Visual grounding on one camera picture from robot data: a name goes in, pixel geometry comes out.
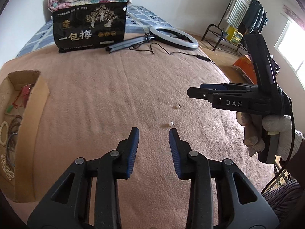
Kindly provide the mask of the right hand white glove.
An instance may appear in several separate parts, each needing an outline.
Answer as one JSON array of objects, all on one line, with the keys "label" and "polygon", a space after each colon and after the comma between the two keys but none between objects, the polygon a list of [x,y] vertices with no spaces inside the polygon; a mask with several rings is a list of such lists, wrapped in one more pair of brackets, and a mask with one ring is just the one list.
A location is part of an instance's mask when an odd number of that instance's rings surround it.
[{"label": "right hand white glove", "polygon": [[[244,127],[243,143],[248,148],[249,156],[260,153],[266,144],[262,140],[258,126],[254,124],[254,116],[248,113],[236,113],[237,122]],[[261,128],[268,136],[277,136],[278,144],[275,154],[285,162],[299,157],[304,159],[304,135],[293,128],[293,120],[290,115],[268,115],[261,120]]]}]

